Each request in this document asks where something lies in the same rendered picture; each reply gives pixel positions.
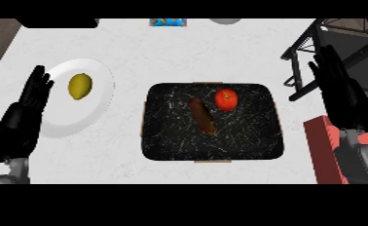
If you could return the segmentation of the blue patterned box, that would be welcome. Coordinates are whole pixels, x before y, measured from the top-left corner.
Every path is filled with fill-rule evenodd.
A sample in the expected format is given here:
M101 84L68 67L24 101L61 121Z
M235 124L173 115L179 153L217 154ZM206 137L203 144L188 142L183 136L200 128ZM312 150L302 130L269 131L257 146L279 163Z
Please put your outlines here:
M149 25L155 27L186 27L186 19L151 19Z

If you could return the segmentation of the black marble tray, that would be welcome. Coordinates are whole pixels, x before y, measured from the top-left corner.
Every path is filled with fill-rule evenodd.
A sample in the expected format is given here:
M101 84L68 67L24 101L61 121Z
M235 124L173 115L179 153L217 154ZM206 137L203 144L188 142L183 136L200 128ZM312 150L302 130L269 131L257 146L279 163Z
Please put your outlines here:
M146 95L142 154L152 161L274 160L284 135L260 84L161 83Z

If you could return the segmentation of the red rectangular block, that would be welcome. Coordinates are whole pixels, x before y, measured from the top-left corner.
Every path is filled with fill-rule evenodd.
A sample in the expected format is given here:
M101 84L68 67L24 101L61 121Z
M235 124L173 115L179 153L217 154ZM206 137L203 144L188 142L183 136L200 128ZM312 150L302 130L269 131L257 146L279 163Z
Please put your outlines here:
M309 153L319 184L346 184L334 150L340 145L340 130L325 115L303 123Z

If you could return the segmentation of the black appliance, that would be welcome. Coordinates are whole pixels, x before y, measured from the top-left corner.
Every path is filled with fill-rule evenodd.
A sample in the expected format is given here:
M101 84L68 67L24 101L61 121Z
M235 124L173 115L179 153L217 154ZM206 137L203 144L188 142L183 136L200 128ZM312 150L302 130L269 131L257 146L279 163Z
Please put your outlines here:
M96 28L99 19L18 19L27 28Z

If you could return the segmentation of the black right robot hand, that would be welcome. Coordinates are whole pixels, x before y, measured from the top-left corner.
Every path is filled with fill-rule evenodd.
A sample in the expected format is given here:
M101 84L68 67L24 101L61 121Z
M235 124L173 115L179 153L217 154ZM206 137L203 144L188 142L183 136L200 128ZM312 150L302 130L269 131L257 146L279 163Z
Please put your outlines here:
M321 89L325 109L339 129L368 132L368 95L349 77L340 55L331 45L321 48L309 62Z

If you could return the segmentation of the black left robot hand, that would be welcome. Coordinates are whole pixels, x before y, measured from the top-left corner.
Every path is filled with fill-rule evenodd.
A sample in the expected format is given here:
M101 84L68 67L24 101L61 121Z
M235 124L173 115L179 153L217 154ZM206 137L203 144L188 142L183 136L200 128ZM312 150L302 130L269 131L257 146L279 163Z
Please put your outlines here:
M36 148L52 87L44 66L37 65L27 78L21 98L10 104L0 119L0 163L27 158Z

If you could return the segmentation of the red tomato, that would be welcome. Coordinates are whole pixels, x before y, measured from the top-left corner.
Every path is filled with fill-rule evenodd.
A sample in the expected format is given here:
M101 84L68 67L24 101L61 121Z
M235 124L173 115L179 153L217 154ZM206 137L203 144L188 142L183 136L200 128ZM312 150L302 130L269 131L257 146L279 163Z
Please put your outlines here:
M225 111L231 111L237 108L237 92L231 89L220 89L214 94L216 106Z

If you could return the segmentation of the yellow lemon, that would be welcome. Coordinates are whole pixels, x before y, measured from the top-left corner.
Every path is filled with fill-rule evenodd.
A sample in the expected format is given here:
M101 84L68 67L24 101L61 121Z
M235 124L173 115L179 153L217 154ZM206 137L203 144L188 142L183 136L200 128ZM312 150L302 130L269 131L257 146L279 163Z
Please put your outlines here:
M87 74L77 74L71 78L68 91L74 100L80 100L89 95L92 91L92 78Z

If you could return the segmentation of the grey round object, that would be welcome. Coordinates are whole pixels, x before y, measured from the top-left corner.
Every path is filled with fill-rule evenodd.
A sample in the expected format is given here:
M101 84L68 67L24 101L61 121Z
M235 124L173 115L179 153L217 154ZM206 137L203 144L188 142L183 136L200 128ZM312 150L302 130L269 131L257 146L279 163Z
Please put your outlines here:
M241 19L210 19L210 20L222 25L231 25L241 21Z

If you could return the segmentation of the white round plate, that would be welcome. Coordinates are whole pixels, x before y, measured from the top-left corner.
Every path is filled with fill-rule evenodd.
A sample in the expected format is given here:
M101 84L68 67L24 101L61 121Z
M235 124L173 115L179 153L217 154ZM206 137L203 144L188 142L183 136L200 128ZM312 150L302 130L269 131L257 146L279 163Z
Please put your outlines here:
M108 66L90 58L71 59L50 70L55 82L46 104L40 133L61 138L81 132L101 118L114 96Z

